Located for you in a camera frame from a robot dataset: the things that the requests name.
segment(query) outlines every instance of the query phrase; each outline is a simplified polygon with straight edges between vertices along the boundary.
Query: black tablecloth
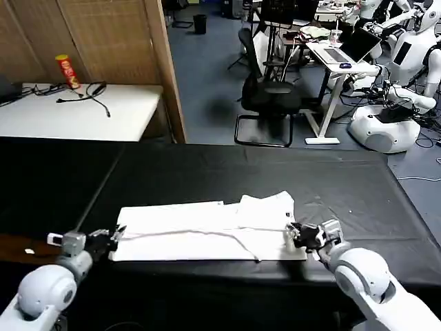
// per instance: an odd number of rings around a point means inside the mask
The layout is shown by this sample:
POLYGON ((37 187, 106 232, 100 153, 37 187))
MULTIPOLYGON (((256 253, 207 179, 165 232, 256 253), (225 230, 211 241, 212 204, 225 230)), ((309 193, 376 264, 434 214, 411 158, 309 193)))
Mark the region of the black tablecloth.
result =
MULTIPOLYGON (((427 293, 440 294, 440 248, 381 154, 32 139, 1 140, 0 150, 3 232, 43 238, 83 215, 81 229, 90 232, 113 227, 125 206, 232 203, 286 190, 297 221, 340 219, 347 240, 379 252, 408 290, 438 309, 427 293)), ((14 279, 29 270, 1 265, 14 279)), ((2 283, 1 297, 17 283, 2 283)), ((85 321, 103 330, 124 319, 146 328, 334 330, 333 313, 353 307, 310 260, 125 262, 92 269, 70 321, 72 330, 85 321)))
MULTIPOLYGON (((295 218, 337 218, 345 238, 380 253, 407 285, 441 285, 441 253, 400 184, 375 152, 131 144, 82 230, 116 223, 125 206, 196 201, 238 202, 286 190, 295 218)), ((302 284, 332 282, 319 262, 197 261, 118 263, 145 273, 302 284)))
POLYGON ((33 239, 64 233, 87 214, 123 145, 0 138, 1 232, 33 239))

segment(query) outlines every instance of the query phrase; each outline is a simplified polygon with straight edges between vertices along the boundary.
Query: desk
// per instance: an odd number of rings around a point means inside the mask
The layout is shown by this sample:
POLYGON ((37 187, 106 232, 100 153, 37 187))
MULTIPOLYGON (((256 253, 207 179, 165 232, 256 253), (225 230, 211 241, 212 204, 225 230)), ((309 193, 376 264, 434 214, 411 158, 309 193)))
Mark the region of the desk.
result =
MULTIPOLYGON (((24 84, 34 87, 35 84, 24 84)), ((38 84, 40 89, 49 84, 38 84)), ((85 94, 87 85, 81 86, 85 94)), ((96 99, 56 103, 78 99, 73 91, 38 97, 34 94, 0 108, 0 136, 101 141, 139 141, 161 100, 160 86, 108 85, 96 99)))
MULTIPOLYGON (((286 190, 296 201, 298 222, 339 218, 347 240, 380 253, 408 290, 429 298, 429 307, 437 308, 440 248, 380 153, 0 140, 0 150, 7 150, 9 156, 0 171, 0 182, 7 183, 0 191, 2 231, 25 235, 22 232, 32 228, 33 236, 41 237, 48 228, 40 225, 49 225, 49 218, 56 231, 71 229, 74 218, 83 214, 83 201, 93 199, 81 194, 90 177, 102 190, 92 194, 96 200, 81 227, 85 232, 113 227, 123 206, 233 203, 242 194, 267 197, 286 190), (41 198, 33 199, 38 193, 41 198)), ((22 266, 1 263, 2 270, 8 271, 6 277, 15 277, 13 285, 0 284, 0 302, 9 301, 11 292, 15 293, 21 279, 17 277, 25 274, 25 270, 16 272, 22 266)), ((83 330, 84 321, 88 329, 104 330, 121 320, 140 321, 153 330, 206 328, 213 321, 222 327, 235 323, 246 330, 268 330, 286 325, 318 327, 324 314, 345 311, 346 303, 355 306, 338 289, 331 273, 313 260, 122 262, 92 269, 69 316, 74 331, 83 330), (113 319, 122 314, 126 319, 113 319)))
POLYGON ((324 62, 318 53, 316 52, 317 49, 321 49, 325 46, 329 47, 327 44, 322 43, 307 43, 306 46, 311 50, 311 52, 314 53, 314 55, 321 60, 322 64, 326 67, 326 75, 324 82, 328 81, 329 77, 332 75, 332 77, 337 77, 336 84, 332 90, 331 98, 329 99, 329 103, 327 106, 327 110, 324 111, 323 120, 320 124, 320 126, 317 124, 316 120, 313 118, 311 110, 301 110, 302 113, 305 114, 312 130, 314 131, 314 134, 316 138, 306 138, 305 141, 309 145, 314 144, 337 144, 340 143, 340 141, 337 138, 329 138, 325 137, 326 131, 329 126, 329 122, 332 119, 332 114, 334 113, 334 109, 336 108, 336 105, 338 103, 338 99, 340 96, 340 93, 342 92, 343 88, 343 82, 346 79, 346 76, 348 74, 358 74, 361 72, 367 72, 367 73, 376 73, 375 67, 368 64, 366 61, 362 60, 360 63, 353 64, 352 68, 350 69, 342 69, 340 68, 339 64, 328 64, 324 62))

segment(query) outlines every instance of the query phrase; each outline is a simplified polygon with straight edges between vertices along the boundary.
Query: white robot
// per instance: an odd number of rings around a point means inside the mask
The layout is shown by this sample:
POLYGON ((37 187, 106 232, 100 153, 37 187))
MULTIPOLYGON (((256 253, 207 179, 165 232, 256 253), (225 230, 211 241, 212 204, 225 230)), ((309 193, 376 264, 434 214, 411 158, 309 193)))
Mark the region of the white robot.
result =
POLYGON ((23 278, 18 293, 0 315, 0 330, 60 330, 57 323, 73 302, 78 285, 94 262, 117 249, 124 229, 97 230, 88 236, 68 232, 59 236, 59 243, 48 237, 48 243, 61 246, 61 255, 55 264, 43 265, 23 278))
MULTIPOLYGON (((18 293, 0 316, 0 330, 51 331, 92 264, 117 249, 123 231, 65 234, 57 264, 42 266, 23 278, 18 293)), ((441 321, 401 286, 379 254, 350 248, 337 220, 321 225, 289 223, 286 231, 287 240, 295 247, 318 254, 340 289, 365 315, 367 320, 353 331, 415 331, 421 323, 424 330, 441 330, 441 321)))
POLYGON ((339 221, 333 219, 321 225, 290 223, 287 230, 296 247, 318 253, 338 287, 366 317, 353 331, 441 330, 441 321, 402 287, 378 253, 351 248, 344 241, 339 221))
POLYGON ((341 19, 342 21, 347 21, 352 16, 358 15, 359 20, 355 24, 356 28, 362 28, 366 23, 374 21, 383 23, 388 19, 388 16, 382 12, 387 11, 391 2, 395 3, 403 12, 408 12, 411 9, 407 0, 361 0, 358 5, 346 10, 341 19))
MULTIPOLYGON (((390 83, 384 85, 382 94, 384 101, 392 101, 394 105, 358 108, 349 126, 355 140, 383 153, 404 152, 415 143, 420 126, 412 116, 435 107, 433 95, 441 80, 441 49, 435 36, 435 25, 441 17, 441 0, 435 0, 427 10, 416 6, 411 12, 413 30, 397 30, 388 39, 391 63, 386 68, 390 71, 390 83), (424 95, 402 87, 425 66, 428 74, 424 95)), ((368 28, 374 32, 382 29, 375 24, 368 28)))

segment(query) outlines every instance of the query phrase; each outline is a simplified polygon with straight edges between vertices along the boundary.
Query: monitor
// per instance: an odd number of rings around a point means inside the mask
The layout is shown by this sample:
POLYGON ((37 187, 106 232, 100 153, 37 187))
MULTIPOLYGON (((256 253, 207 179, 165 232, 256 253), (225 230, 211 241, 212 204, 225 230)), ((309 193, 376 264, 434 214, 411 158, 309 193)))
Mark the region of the monitor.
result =
POLYGON ((318 0, 295 0, 294 19, 312 22, 316 16, 318 0))
POLYGON ((260 19, 279 24, 292 25, 295 0, 263 0, 260 19))
POLYGON ((341 45, 340 49, 358 63, 375 46, 377 46, 380 41, 381 38, 376 35, 361 28, 357 28, 350 38, 341 45))

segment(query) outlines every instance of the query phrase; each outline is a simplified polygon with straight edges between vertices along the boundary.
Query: cup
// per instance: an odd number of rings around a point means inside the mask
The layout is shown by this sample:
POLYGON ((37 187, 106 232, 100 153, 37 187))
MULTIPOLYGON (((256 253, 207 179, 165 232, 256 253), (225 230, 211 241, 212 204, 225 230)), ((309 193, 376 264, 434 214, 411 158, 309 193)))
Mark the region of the cup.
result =
POLYGON ((340 35, 342 34, 342 30, 331 30, 331 33, 329 34, 329 41, 331 42, 331 45, 335 45, 338 43, 338 39, 340 38, 340 35))

